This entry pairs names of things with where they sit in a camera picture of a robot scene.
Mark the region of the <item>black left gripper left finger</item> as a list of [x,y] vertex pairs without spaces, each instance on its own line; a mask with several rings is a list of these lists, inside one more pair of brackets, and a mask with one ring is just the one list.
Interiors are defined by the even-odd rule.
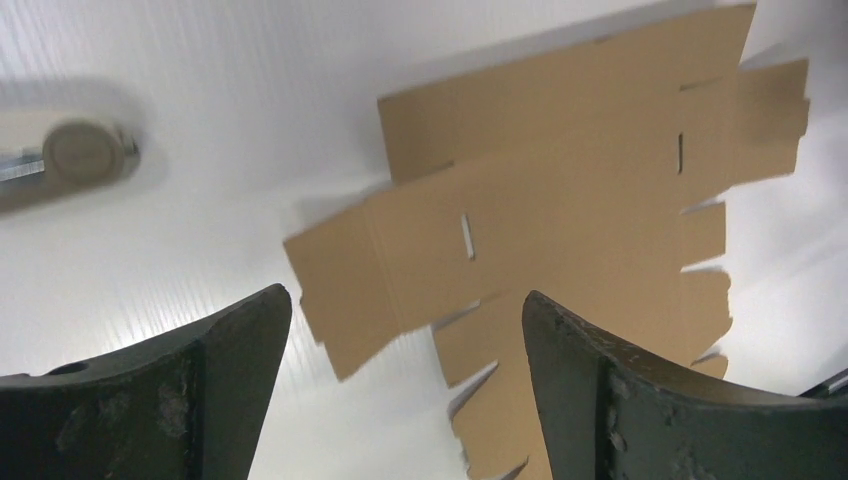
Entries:
[[292,318],[271,285],[137,344],[1,380],[5,479],[245,479]]

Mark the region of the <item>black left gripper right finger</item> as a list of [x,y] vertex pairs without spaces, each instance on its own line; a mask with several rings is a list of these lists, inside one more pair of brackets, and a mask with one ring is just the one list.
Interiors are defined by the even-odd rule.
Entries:
[[843,479],[847,397],[690,370],[530,293],[522,328],[556,479]]

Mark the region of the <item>brown cardboard box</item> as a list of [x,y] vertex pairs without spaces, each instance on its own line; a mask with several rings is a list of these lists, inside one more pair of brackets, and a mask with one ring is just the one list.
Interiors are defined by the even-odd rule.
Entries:
[[753,4],[380,99],[393,187],[286,240],[340,378],[434,328],[445,379],[495,371],[453,420],[475,479],[551,468],[521,327],[537,290],[679,364],[730,327],[731,187],[793,173],[809,63],[742,68]]

